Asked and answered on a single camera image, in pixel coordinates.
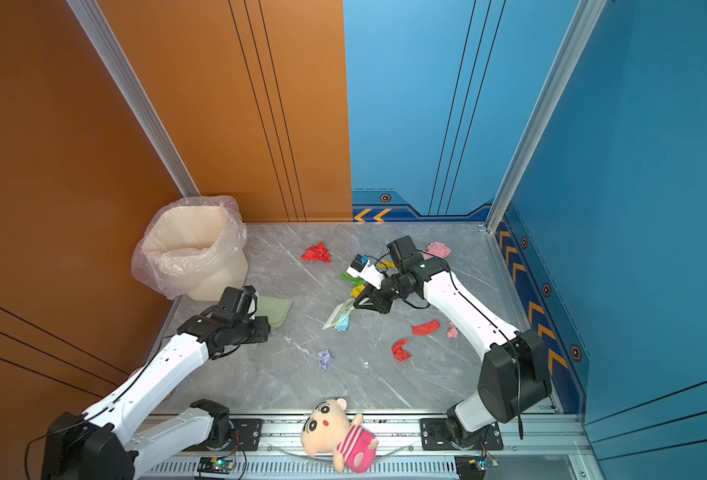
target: orange wall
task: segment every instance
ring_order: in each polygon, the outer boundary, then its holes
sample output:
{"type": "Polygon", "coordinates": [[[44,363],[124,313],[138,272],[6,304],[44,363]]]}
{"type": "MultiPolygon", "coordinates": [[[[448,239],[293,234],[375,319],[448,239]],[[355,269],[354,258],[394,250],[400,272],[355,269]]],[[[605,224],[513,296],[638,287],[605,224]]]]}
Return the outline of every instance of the orange wall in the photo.
{"type": "Polygon", "coordinates": [[[350,220],[342,0],[99,0],[204,195],[350,220]]]}
{"type": "Polygon", "coordinates": [[[0,0],[0,478],[142,365],[170,302],[130,259],[179,196],[68,4],[0,0]]]}

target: blue wall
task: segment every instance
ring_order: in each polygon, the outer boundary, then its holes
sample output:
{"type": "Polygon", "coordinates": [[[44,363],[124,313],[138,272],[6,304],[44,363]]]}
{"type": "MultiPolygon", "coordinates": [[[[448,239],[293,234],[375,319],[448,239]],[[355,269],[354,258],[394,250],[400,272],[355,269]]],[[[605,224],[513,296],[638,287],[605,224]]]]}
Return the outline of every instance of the blue wall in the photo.
{"type": "Polygon", "coordinates": [[[577,3],[345,0],[354,191],[422,215],[489,202],[577,3]]]}
{"type": "Polygon", "coordinates": [[[608,480],[707,474],[707,2],[607,2],[513,207],[589,355],[608,480]]]}

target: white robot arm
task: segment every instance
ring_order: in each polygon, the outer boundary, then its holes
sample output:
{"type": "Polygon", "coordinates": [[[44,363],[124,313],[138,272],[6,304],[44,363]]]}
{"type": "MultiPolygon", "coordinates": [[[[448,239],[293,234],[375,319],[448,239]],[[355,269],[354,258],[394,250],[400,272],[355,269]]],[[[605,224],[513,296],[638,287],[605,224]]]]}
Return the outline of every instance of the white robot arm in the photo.
{"type": "Polygon", "coordinates": [[[186,321],[142,369],[80,416],[52,422],[44,447],[43,480],[137,479],[180,450],[205,442],[211,450],[231,440],[228,408],[198,400],[180,415],[135,435],[154,408],[207,360],[244,343],[267,341],[266,317],[255,317],[252,286],[226,288],[220,302],[186,321]],[[224,352],[226,346],[235,346],[224,352]]]}
{"type": "Polygon", "coordinates": [[[473,445],[482,428],[507,422],[551,394],[548,351],[531,330],[519,332],[470,293],[444,259],[424,260],[409,236],[388,244],[399,272],[388,276],[376,261],[358,255],[348,274],[367,282],[354,306],[388,313],[394,300],[417,293],[437,307],[483,360],[476,392],[447,411],[458,447],[473,445]]]}

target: trash can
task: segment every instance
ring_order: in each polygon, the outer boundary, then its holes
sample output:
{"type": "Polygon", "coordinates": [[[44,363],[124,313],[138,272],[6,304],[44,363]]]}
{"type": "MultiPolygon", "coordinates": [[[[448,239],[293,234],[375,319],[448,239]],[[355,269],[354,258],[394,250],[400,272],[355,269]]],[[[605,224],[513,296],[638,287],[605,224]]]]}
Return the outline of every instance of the trash can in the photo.
{"type": "Polygon", "coordinates": [[[217,302],[241,288],[246,225],[233,197],[188,197],[156,212],[132,256],[132,276],[174,299],[217,302]]]}

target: stuffed toy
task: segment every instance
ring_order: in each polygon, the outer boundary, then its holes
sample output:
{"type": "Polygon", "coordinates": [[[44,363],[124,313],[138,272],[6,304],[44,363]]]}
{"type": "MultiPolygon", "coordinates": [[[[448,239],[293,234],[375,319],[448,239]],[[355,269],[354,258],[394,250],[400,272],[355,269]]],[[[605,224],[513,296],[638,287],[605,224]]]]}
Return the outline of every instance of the stuffed toy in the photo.
{"type": "Polygon", "coordinates": [[[348,421],[347,407],[343,398],[321,402],[302,427],[300,441],[312,457],[331,452],[338,473],[346,466],[355,473],[364,473],[375,461],[377,438],[361,427],[361,414],[353,417],[353,422],[348,421]]]}

